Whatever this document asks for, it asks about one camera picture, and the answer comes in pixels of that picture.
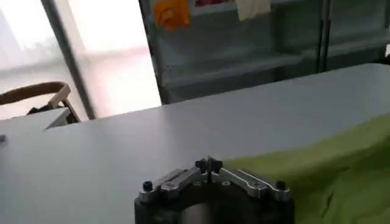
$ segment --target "orange object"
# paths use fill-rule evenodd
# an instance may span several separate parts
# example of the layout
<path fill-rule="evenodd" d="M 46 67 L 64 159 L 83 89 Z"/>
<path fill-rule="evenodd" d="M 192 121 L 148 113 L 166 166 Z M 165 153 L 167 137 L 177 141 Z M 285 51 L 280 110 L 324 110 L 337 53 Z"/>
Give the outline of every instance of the orange object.
<path fill-rule="evenodd" d="M 161 0 L 153 8 L 153 16 L 158 26 L 166 30 L 185 27 L 190 23 L 188 0 Z"/>

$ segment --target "black screw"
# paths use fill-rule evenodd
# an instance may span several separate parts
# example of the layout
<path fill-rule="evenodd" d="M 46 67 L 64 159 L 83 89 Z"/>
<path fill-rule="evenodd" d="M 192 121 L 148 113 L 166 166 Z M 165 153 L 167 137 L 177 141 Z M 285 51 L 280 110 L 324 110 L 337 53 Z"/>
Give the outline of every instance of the black screw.
<path fill-rule="evenodd" d="M 153 190 L 153 183 L 151 181 L 145 181 L 142 184 L 142 188 L 143 188 L 144 191 L 150 192 L 150 191 Z"/>
<path fill-rule="evenodd" d="M 276 182 L 276 188 L 277 188 L 278 190 L 281 190 L 281 191 L 287 190 L 286 182 L 280 181 L 280 180 L 277 181 L 277 182 Z"/>

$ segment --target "green cloth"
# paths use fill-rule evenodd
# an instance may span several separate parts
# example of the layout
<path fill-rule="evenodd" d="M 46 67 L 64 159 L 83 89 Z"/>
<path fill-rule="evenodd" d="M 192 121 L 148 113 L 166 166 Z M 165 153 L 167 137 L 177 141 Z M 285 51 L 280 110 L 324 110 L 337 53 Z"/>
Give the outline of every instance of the green cloth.
<path fill-rule="evenodd" d="M 285 180 L 297 224 L 390 223 L 390 115 L 308 147 L 225 163 Z"/>

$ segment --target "white surface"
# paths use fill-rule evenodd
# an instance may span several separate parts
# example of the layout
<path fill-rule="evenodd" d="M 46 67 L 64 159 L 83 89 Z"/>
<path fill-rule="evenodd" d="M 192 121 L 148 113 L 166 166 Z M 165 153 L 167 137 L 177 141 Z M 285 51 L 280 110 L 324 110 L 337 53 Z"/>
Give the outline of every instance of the white surface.
<path fill-rule="evenodd" d="M 145 180 L 314 143 L 390 112 L 389 96 L 390 67 L 362 65 L 53 128 L 0 150 L 0 223 L 133 223 Z"/>
<path fill-rule="evenodd" d="M 61 125 L 69 115 L 69 109 L 59 108 L 27 116 L 0 120 L 0 135 L 21 136 L 42 132 Z"/>

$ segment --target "black knob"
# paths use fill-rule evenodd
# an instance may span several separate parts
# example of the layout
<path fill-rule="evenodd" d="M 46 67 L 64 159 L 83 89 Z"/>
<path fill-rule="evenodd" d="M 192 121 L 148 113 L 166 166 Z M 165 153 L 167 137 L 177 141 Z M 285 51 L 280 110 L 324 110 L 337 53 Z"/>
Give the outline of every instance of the black knob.
<path fill-rule="evenodd" d="M 276 182 L 276 188 L 277 188 L 278 190 L 281 190 L 281 191 L 287 190 L 286 182 L 280 181 L 280 180 L 277 181 L 277 182 Z"/>
<path fill-rule="evenodd" d="M 153 183 L 151 181 L 145 181 L 142 184 L 142 188 L 144 189 L 144 191 L 150 192 L 153 190 Z"/>
<path fill-rule="evenodd" d="M 200 169 L 201 173 L 205 173 L 207 169 L 206 160 L 202 159 L 195 162 L 195 166 Z"/>

